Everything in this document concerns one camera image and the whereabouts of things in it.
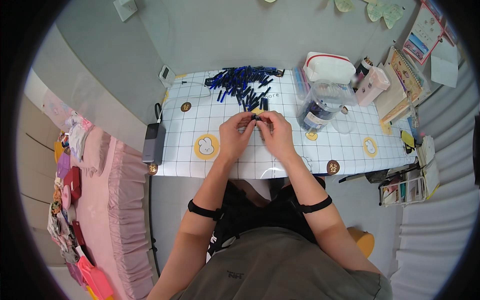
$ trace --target white curtain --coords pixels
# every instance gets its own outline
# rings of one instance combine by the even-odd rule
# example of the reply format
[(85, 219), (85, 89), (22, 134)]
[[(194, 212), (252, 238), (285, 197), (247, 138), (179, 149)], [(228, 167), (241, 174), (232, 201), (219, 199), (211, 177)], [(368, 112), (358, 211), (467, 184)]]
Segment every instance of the white curtain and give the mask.
[(479, 216), (472, 140), (479, 113), (475, 75), (463, 63), (456, 88), (440, 87), (420, 105), (420, 132), (431, 135), (440, 187), (422, 204), (403, 210), (398, 271), (391, 283), (395, 300), (430, 300), (449, 279)]

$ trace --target red box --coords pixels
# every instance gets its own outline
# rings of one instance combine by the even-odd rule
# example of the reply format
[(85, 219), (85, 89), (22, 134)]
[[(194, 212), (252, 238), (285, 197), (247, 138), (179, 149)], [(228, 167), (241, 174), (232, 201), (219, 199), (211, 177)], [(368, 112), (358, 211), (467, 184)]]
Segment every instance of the red box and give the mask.
[(75, 234), (75, 238), (77, 239), (77, 243), (79, 246), (85, 245), (84, 235), (82, 234), (82, 230), (80, 229), (80, 223), (78, 221), (73, 221), (72, 223), (73, 233)]
[(82, 187), (80, 185), (80, 169), (72, 167), (63, 179), (63, 185), (70, 185), (72, 200), (78, 200), (82, 196)]

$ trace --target brown circle with character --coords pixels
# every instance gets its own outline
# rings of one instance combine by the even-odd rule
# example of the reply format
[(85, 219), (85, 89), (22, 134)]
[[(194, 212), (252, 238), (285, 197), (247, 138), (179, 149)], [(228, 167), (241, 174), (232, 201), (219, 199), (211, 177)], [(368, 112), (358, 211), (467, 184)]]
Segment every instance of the brown circle with character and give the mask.
[(329, 175), (334, 175), (340, 171), (340, 164), (336, 160), (330, 160), (327, 163), (327, 173)]
[(155, 164), (155, 163), (150, 163), (150, 164), (148, 165), (148, 174), (149, 174), (150, 176), (153, 176), (153, 175), (155, 175), (157, 172), (158, 172), (158, 165)]
[(180, 110), (183, 112), (187, 112), (192, 108), (192, 104), (190, 102), (185, 102), (180, 106)]

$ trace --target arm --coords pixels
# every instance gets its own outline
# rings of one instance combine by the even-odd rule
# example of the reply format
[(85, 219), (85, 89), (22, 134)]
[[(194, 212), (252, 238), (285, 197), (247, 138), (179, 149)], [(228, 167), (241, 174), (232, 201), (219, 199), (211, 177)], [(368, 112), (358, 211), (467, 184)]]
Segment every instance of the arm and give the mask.
[[(220, 153), (213, 163), (193, 202), (208, 210), (222, 207), (223, 195), (232, 164), (245, 150), (255, 127), (252, 113), (239, 113), (220, 126)], [(244, 133), (238, 128), (245, 127)], [(216, 222), (186, 211), (162, 274), (148, 295), (148, 300), (170, 299), (186, 289), (205, 265), (206, 252)]]
[[(257, 124), (262, 130), (268, 150), (278, 158), (288, 173), (300, 204), (314, 205), (328, 194), (308, 171), (296, 153), (292, 141), (292, 127), (276, 111), (260, 114)], [(273, 123), (273, 133), (264, 122)], [(334, 204), (316, 212), (304, 214), (318, 245), (343, 268), (381, 273), (361, 252), (343, 224)]]

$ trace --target hand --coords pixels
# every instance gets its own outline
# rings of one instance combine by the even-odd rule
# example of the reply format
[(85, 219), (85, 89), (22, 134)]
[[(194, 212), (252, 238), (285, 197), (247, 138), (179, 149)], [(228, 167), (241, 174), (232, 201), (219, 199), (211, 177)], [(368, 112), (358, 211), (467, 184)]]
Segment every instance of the hand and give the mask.
[[(220, 125), (220, 154), (218, 157), (230, 163), (239, 158), (247, 147), (255, 123), (256, 120), (252, 120), (252, 113), (245, 111), (232, 116)], [(246, 128), (243, 133), (240, 133), (238, 128), (242, 127)]]
[[(292, 125), (285, 120), (282, 114), (276, 111), (264, 111), (261, 113), (257, 125), (262, 130), (267, 149), (278, 158), (281, 162), (285, 162), (295, 156), (298, 156), (293, 147)], [(273, 133), (267, 123), (273, 123)]]

